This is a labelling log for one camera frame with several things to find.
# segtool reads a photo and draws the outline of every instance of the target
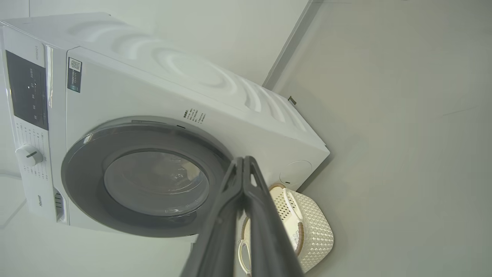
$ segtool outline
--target front-loading washing machine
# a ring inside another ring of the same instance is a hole
[[[108,14],[0,25],[27,202],[54,222],[193,238],[234,157],[296,190],[329,155],[284,97]]]

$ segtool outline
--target floor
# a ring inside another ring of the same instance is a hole
[[[306,276],[492,276],[492,2],[320,5],[276,88],[332,152]]]

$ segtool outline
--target dial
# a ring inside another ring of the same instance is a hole
[[[43,155],[39,152],[36,147],[24,144],[15,150],[17,159],[19,162],[25,166],[33,167],[43,161]]]

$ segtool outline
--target warning label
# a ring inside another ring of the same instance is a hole
[[[207,116],[206,113],[191,108],[191,109],[187,109],[184,112],[183,118],[202,124],[206,116]]]

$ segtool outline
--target white plastic basket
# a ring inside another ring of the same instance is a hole
[[[271,186],[270,195],[298,256],[301,268],[307,272],[332,250],[334,241],[332,229],[316,202],[306,195],[289,190],[281,184]],[[243,222],[238,257],[243,271],[250,275],[251,269],[246,266],[243,259],[243,247],[250,256],[247,217]]]

